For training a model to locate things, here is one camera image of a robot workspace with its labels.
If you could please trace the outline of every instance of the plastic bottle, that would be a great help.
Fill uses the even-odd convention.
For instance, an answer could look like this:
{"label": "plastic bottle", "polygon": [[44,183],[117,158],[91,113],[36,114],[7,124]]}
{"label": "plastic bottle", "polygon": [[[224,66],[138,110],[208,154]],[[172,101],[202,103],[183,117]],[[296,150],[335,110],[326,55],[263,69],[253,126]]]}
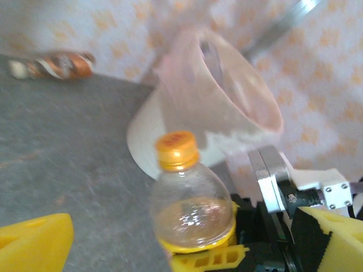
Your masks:
{"label": "plastic bottle", "polygon": [[195,137],[166,134],[155,145],[160,168],[151,193],[157,239],[170,253],[192,253],[233,244],[233,204],[223,182],[199,163]]}
{"label": "plastic bottle", "polygon": [[94,64],[91,53],[56,52],[25,63],[9,61],[9,69],[17,79],[78,79],[92,76]]}

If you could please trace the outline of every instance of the gray countertop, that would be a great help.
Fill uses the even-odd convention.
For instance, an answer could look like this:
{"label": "gray countertop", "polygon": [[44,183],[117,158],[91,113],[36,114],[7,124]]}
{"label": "gray countertop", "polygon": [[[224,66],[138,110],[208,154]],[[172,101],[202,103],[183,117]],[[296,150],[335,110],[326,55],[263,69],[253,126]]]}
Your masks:
{"label": "gray countertop", "polygon": [[[69,213],[64,272],[170,271],[148,213],[153,180],[126,128],[150,87],[94,76],[19,81],[0,56],[0,226]],[[213,169],[233,192],[224,164]]]}

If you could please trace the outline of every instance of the yellow foam block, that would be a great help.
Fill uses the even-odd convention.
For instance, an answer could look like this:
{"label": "yellow foam block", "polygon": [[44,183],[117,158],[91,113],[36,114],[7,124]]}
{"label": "yellow foam block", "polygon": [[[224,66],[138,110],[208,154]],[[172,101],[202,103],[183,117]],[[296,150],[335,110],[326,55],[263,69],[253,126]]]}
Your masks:
{"label": "yellow foam block", "polygon": [[0,271],[61,272],[73,242],[69,214],[0,228]]}
{"label": "yellow foam block", "polygon": [[316,218],[325,234],[332,232],[318,272],[363,271],[363,221],[303,207]]}

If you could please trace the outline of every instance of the patterned wall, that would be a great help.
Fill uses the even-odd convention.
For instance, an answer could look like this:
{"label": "patterned wall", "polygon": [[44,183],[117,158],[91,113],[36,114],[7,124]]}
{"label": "patterned wall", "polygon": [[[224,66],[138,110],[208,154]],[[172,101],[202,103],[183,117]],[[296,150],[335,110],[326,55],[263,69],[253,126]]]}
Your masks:
{"label": "patterned wall", "polygon": [[[207,25],[243,48],[295,0],[0,0],[0,53],[89,50],[97,72],[152,82],[183,26]],[[327,0],[254,60],[275,95],[281,148],[302,168],[363,175],[363,1]]]}

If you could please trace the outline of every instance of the bottle neck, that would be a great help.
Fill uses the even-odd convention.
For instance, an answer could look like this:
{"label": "bottle neck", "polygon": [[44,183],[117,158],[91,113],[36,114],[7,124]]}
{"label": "bottle neck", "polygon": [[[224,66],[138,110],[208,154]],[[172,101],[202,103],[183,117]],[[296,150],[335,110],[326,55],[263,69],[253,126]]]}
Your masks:
{"label": "bottle neck", "polygon": [[187,167],[179,166],[179,167],[175,167],[175,169],[162,167],[161,170],[164,173],[170,173],[170,174],[175,173],[175,174],[179,174],[180,176],[184,176],[185,173],[192,171],[198,164],[199,164],[199,161],[192,165],[188,165]]}

